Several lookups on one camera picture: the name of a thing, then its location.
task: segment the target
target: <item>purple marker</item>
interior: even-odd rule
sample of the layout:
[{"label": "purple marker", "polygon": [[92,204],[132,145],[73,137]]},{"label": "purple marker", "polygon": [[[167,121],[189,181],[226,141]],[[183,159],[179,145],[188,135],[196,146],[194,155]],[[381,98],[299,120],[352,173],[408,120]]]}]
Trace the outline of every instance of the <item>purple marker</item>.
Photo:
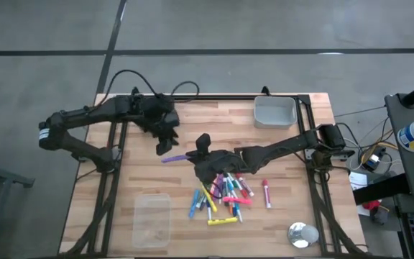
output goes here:
[{"label": "purple marker", "polygon": [[175,162],[175,161],[180,161],[180,160],[187,160],[190,157],[187,155],[176,155],[170,158],[164,158],[161,160],[161,162],[163,163],[169,163],[169,162]]}]

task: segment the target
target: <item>blue marker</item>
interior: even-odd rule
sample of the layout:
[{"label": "blue marker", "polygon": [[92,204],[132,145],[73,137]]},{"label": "blue marker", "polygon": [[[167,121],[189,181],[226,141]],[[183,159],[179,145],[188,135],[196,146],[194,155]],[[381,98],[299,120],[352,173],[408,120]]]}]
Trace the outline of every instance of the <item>blue marker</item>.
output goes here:
[{"label": "blue marker", "polygon": [[199,190],[196,189],[194,191],[193,202],[191,202],[191,209],[190,209],[190,219],[194,217],[194,212],[196,211],[196,202],[199,197]]}]

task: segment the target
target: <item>wooden table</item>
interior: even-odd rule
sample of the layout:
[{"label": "wooden table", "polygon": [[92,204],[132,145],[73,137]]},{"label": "wooden table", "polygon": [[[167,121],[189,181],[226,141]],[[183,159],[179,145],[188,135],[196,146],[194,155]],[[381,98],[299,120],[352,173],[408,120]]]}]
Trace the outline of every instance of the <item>wooden table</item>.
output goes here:
[{"label": "wooden table", "polygon": [[[317,124],[334,123],[328,94],[310,94],[313,116]],[[211,136],[210,150],[248,145],[269,145],[298,135],[298,126],[290,129],[257,129],[253,126],[253,101],[192,101],[176,104],[181,126],[176,129],[180,145],[163,158],[195,150],[196,139],[204,132]],[[87,142],[103,147],[109,133],[109,123],[91,125]],[[244,223],[207,226],[207,212],[197,211],[188,218],[195,188],[200,187],[193,165],[187,161],[161,164],[156,155],[157,139],[144,134],[135,124],[129,124],[121,177],[119,180],[109,256],[297,256],[320,255],[318,245],[306,249],[293,247],[287,239],[288,227],[294,222],[314,223],[313,206],[305,166],[294,155],[272,161],[257,174],[245,175],[255,192],[254,203],[242,206]],[[84,163],[82,175],[94,168]],[[99,183],[99,174],[81,179],[73,192],[70,211],[60,252],[72,247],[91,222]],[[272,209],[264,203],[262,179],[270,183]],[[337,221],[356,244],[365,244],[354,197],[346,171],[333,170],[329,183],[331,200]],[[171,198],[171,236],[167,247],[137,249],[132,247],[134,200],[139,194],[166,193]],[[227,217],[224,205],[218,206],[214,218]],[[330,242],[328,224],[327,242]],[[100,236],[97,245],[101,244]]]}]

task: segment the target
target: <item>concrete floor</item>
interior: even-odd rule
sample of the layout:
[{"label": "concrete floor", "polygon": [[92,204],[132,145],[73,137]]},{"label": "concrete floor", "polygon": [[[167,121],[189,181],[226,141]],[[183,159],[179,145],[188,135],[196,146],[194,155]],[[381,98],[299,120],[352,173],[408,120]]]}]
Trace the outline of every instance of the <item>concrete floor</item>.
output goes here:
[{"label": "concrete floor", "polygon": [[[119,0],[0,0],[0,50],[105,50]],[[116,49],[414,47],[414,1],[128,0]],[[0,227],[0,258],[57,252],[78,164],[37,146],[37,124],[91,104],[104,57],[0,57],[0,167],[36,178],[14,186]],[[414,54],[114,57],[110,73],[140,71],[157,91],[194,80],[205,93],[329,92],[334,114],[383,105],[414,89]],[[111,92],[133,86],[131,75]],[[384,109],[339,117],[360,138]],[[73,131],[84,137],[85,131]],[[374,141],[377,129],[363,141]],[[400,255],[394,232],[363,221],[370,250]]]}]

